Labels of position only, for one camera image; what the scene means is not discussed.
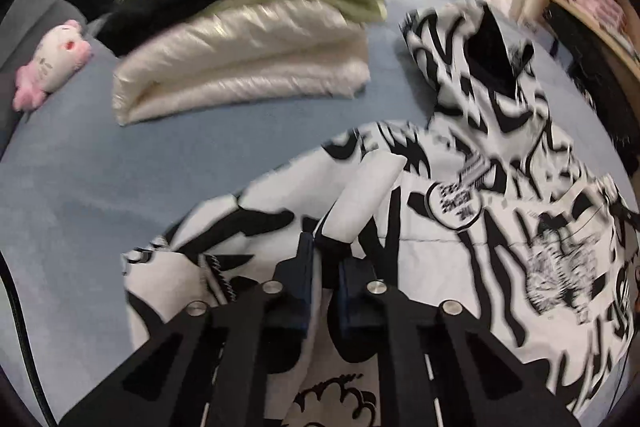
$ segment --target graphic print jacket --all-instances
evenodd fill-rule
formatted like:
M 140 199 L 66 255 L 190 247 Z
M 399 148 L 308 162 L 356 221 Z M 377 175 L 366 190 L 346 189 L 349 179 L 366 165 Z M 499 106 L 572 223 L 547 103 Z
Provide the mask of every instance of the graphic print jacket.
M 574 156 L 529 65 L 532 45 L 510 60 L 487 6 L 412 12 L 401 30 L 438 91 L 428 128 L 352 129 L 129 251 L 134 343 L 191 301 L 224 305 L 271 279 L 346 190 L 332 239 L 410 299 L 458 300 L 523 363 L 542 361 L 546 386 L 580 415 L 634 331 L 638 246 L 609 212 L 617 188 Z M 266 425 L 380 425 L 376 355 L 341 343 L 332 284 L 316 275 L 300 359 L 268 377 Z

